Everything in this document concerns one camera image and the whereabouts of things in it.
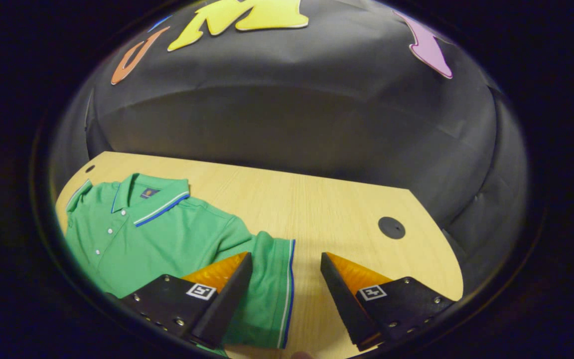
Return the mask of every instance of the wooden table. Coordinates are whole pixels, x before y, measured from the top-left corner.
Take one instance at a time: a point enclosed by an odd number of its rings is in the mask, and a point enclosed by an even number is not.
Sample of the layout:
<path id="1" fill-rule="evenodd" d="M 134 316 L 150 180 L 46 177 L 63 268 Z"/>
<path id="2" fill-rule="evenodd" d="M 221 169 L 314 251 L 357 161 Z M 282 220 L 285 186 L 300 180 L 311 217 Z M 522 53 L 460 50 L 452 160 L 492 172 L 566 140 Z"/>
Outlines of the wooden table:
<path id="1" fill-rule="evenodd" d="M 438 226 L 408 190 L 210 162 L 104 152 L 83 166 L 56 203 L 65 205 L 86 179 L 123 181 L 132 173 L 189 179 L 190 193 L 242 218 L 252 233 L 296 239 L 294 304 L 285 350 L 226 346 L 231 358 L 288 359 L 305 351 L 317 359 L 357 355 L 320 272 L 332 252 L 391 278 L 411 276 L 452 300 L 462 297 L 462 273 Z M 406 230 L 391 239 L 378 228 L 390 216 Z"/>

